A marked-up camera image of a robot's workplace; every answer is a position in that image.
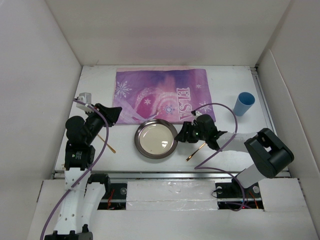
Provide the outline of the purple printed cloth placemat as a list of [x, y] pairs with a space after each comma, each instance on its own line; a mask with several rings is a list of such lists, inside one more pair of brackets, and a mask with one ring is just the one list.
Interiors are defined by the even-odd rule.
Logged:
[[119, 68], [112, 105], [121, 107], [117, 121], [139, 125], [162, 119], [172, 124], [191, 122], [193, 110], [215, 117], [207, 71], [192, 67]]

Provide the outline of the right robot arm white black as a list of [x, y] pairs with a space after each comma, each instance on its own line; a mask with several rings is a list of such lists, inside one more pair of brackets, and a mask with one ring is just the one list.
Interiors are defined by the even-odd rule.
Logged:
[[174, 139], [190, 144], [203, 141], [215, 150], [214, 156], [222, 151], [248, 153], [253, 164], [232, 180], [231, 191], [237, 197], [243, 197], [259, 181], [273, 179], [295, 159], [289, 147], [269, 128], [254, 135], [221, 131], [208, 114], [185, 121]]

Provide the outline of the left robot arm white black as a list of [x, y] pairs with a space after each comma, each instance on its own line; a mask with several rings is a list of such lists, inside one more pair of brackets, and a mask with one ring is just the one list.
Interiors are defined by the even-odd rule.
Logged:
[[66, 123], [67, 143], [64, 158], [64, 194], [46, 220], [42, 240], [91, 240], [90, 231], [102, 198], [111, 194], [110, 178], [105, 173], [92, 173], [102, 157], [92, 145], [102, 128], [118, 121], [121, 107], [82, 103], [87, 118], [72, 116]]

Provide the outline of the metal rimmed cream plate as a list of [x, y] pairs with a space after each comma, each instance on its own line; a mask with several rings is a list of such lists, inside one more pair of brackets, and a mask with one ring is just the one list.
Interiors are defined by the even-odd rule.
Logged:
[[143, 122], [135, 132], [136, 149], [145, 157], [154, 160], [170, 156], [177, 148], [178, 132], [173, 124], [163, 119]]

